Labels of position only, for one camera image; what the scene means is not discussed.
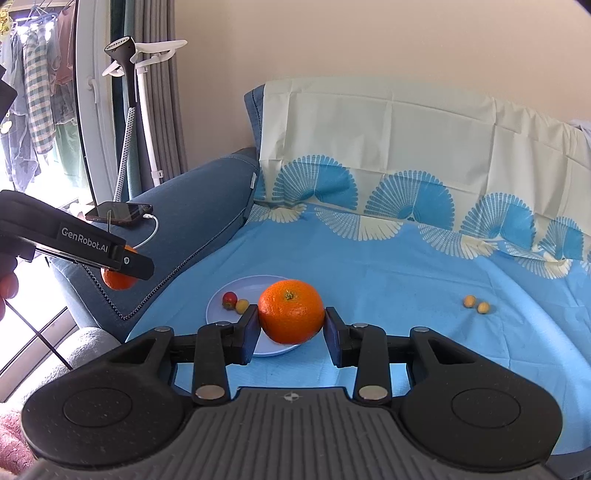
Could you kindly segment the person's left hand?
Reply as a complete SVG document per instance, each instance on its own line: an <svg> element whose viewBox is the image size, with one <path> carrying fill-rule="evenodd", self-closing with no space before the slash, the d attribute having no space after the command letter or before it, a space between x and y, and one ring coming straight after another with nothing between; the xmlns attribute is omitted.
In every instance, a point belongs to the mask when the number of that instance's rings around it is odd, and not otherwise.
<svg viewBox="0 0 591 480"><path fill-rule="evenodd" d="M15 274L18 262L14 256L0 255L0 319L6 311L6 301L12 299L19 289L19 282Z"/></svg>

